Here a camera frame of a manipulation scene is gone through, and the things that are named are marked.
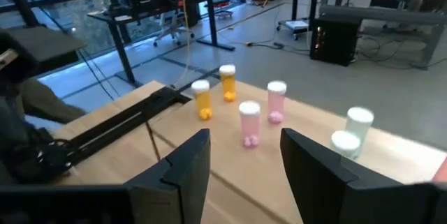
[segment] cup lid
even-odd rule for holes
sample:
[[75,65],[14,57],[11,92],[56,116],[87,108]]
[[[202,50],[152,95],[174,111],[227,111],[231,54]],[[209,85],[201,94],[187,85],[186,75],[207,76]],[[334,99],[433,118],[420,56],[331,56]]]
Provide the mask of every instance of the cup lid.
[[210,89],[210,83],[207,80],[197,80],[191,84],[194,93],[202,93]]
[[271,81],[267,85],[267,90],[276,94],[285,94],[287,84],[284,81]]
[[239,112],[247,116],[256,116],[261,113],[261,107],[255,101],[245,101],[240,103]]
[[352,152],[360,146],[360,140],[354,134],[345,130],[338,130],[332,134],[332,145],[343,153]]
[[363,107],[352,107],[348,110],[348,117],[360,123],[372,123],[374,120],[374,113]]
[[236,73],[236,67],[234,64],[226,64],[226,65],[222,65],[219,68],[219,72],[222,75],[233,75],[234,73]]

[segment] plastic cup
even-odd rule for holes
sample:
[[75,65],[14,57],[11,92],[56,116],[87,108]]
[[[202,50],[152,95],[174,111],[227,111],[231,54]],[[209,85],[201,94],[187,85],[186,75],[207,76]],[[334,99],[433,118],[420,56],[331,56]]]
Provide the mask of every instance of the plastic cup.
[[198,116],[202,120],[211,119],[210,83],[207,80],[197,80],[193,82],[191,88],[196,98]]
[[368,130],[374,121],[374,114],[363,107],[352,107],[348,110],[348,118],[346,120],[345,131],[348,131],[360,140],[360,148],[356,156],[362,151],[363,144],[365,143]]
[[245,101],[239,105],[239,113],[244,147],[257,147],[259,145],[260,105],[254,101]]
[[287,84],[283,81],[271,81],[268,90],[268,121],[271,124],[280,124],[284,119],[284,99]]
[[338,130],[330,138],[330,148],[346,158],[354,159],[360,148],[360,140],[350,132]]
[[236,99],[236,67],[233,64],[221,66],[219,73],[222,80],[223,98],[227,102],[233,102]]

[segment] gray floor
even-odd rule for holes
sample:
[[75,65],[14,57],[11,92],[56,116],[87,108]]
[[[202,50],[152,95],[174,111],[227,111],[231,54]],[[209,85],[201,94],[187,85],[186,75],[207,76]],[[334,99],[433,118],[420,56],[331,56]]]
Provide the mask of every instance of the gray floor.
[[[300,6],[300,14],[306,13],[306,5]],[[248,14],[254,14],[259,8],[253,6],[241,6],[233,20],[218,21],[218,27],[224,28],[235,21],[241,20]],[[174,47],[170,39],[156,49],[152,42],[147,41],[129,48],[130,59],[136,67],[134,74],[140,82],[146,83],[157,80],[165,84],[178,81],[184,68],[157,59],[145,64],[155,54],[165,54],[163,57],[172,59],[190,66],[211,70],[225,63],[234,63],[237,66],[237,79],[257,87],[264,88],[270,80],[285,80],[288,83],[288,96],[301,100],[313,106],[329,110],[336,114],[345,115],[346,111],[354,106],[361,105],[370,108],[376,115],[374,126],[396,135],[401,135],[413,140],[431,144],[447,150],[447,128],[443,122],[447,120],[447,107],[444,106],[447,99],[445,78],[447,78],[447,63],[433,66],[429,71],[400,70],[378,66],[370,61],[358,61],[348,68],[312,61],[306,54],[298,54],[289,48],[290,52],[272,50],[266,47],[246,47],[241,42],[256,42],[270,40],[292,45],[294,48],[307,49],[306,36],[298,42],[291,38],[290,31],[285,29],[275,32],[275,21],[286,20],[291,14],[291,6],[287,3],[280,5],[260,15],[257,15],[243,23],[238,24],[234,30],[224,29],[219,33],[221,43],[232,43],[236,46],[235,52],[219,50],[213,47],[192,43],[189,49],[186,47],[172,50]],[[207,34],[207,23],[199,28],[199,36]],[[445,52],[444,42],[447,36],[441,40],[442,46],[435,53],[435,59],[443,58]],[[374,46],[371,42],[359,42],[362,49]],[[392,54],[400,43],[390,43],[383,46],[380,53],[384,56]],[[387,66],[402,67],[409,59],[418,56],[420,45],[405,42],[401,46],[395,59],[384,62]],[[120,71],[121,66],[115,60],[99,59],[99,66],[106,75],[112,75]],[[106,104],[110,99],[101,90],[99,85],[93,85],[88,72],[83,72],[82,67],[76,72],[66,71],[44,79],[59,96],[68,96],[76,89],[90,86],[81,92],[68,96],[64,100],[83,107],[86,110],[94,110]],[[65,75],[81,75],[85,82],[74,82],[67,89],[66,84],[61,84],[58,79]],[[200,74],[188,71],[178,82],[187,83]],[[120,95],[130,92],[128,84],[112,77],[112,85],[117,88]],[[39,126],[57,128],[57,125],[43,121],[31,120]]]

